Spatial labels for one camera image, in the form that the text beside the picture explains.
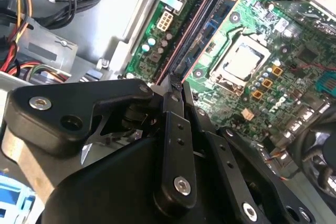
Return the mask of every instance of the motherboard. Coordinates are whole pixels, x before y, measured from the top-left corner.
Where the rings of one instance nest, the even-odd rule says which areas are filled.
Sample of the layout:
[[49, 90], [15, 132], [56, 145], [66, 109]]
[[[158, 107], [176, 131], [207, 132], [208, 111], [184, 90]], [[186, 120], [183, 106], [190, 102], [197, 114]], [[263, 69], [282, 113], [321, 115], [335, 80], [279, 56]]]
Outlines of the motherboard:
[[330, 0], [179, 1], [179, 12], [159, 4], [125, 78], [158, 84], [173, 73], [190, 83], [195, 104], [217, 128], [278, 146], [333, 101]]

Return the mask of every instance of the fan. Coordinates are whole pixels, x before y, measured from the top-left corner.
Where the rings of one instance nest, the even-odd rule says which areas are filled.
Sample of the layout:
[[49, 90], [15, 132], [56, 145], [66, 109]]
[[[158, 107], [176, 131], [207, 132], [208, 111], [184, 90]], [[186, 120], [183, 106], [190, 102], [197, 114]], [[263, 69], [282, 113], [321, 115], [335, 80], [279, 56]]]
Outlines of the fan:
[[336, 213], [336, 104], [304, 130], [289, 148], [295, 163]]

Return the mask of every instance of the cpu socket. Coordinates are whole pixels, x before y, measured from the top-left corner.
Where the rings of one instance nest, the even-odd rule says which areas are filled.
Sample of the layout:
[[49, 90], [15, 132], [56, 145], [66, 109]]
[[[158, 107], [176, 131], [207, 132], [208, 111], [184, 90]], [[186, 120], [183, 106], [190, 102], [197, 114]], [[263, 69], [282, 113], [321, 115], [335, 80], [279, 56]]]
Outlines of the cpu socket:
[[258, 40], [256, 34], [239, 34], [210, 71], [211, 80], [224, 89], [241, 95], [247, 82], [270, 55], [266, 42]]

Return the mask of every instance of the blue plastic part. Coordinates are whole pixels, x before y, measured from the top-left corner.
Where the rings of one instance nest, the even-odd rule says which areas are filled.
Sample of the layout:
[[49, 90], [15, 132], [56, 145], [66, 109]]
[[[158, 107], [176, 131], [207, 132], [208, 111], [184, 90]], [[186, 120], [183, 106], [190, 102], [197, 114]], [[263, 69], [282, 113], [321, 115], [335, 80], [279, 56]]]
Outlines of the blue plastic part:
[[336, 97], [336, 72], [324, 73], [316, 83], [316, 90]]

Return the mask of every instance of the screw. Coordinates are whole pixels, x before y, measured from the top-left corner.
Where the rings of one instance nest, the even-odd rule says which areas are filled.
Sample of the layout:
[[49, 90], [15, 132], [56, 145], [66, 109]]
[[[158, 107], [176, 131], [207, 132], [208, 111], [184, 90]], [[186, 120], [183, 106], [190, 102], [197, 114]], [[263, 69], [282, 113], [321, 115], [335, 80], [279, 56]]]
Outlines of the screw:
[[143, 92], [145, 92], [145, 93], [148, 93], [148, 87], [147, 86], [145, 86], [145, 85], [140, 85], [140, 90], [141, 91], [143, 91]]
[[29, 100], [29, 105], [36, 110], [48, 110], [51, 108], [51, 102], [45, 97], [33, 97]]
[[109, 64], [110, 64], [110, 61], [109, 61], [109, 60], [107, 60], [107, 59], [102, 59], [102, 61], [101, 61], [101, 66], [102, 66], [103, 68], [108, 68], [108, 67], [109, 67]]
[[68, 45], [68, 42], [65, 41], [65, 40], [61, 40], [61, 45], [64, 46], [64, 47], [66, 47]]
[[175, 102], [178, 102], [179, 99], [176, 97], [176, 95], [172, 94], [172, 99], [175, 101]]
[[187, 196], [191, 192], [191, 186], [189, 182], [184, 177], [177, 177], [174, 179], [174, 187], [175, 189], [184, 196]]
[[232, 131], [231, 131], [231, 130], [229, 130], [229, 129], [226, 129], [226, 134], [228, 134], [229, 136], [233, 136], [233, 133], [232, 133]]
[[197, 111], [199, 112], [200, 115], [205, 115], [205, 111], [204, 110], [198, 109]]
[[245, 202], [243, 204], [243, 210], [244, 210], [244, 213], [247, 215], [247, 217], [251, 221], [253, 221], [253, 222], [257, 221], [257, 219], [258, 219], [257, 213], [256, 213], [256, 211], [254, 210], [254, 208], [249, 203]]
[[299, 211], [307, 222], [311, 222], [309, 215], [303, 209], [300, 208]]

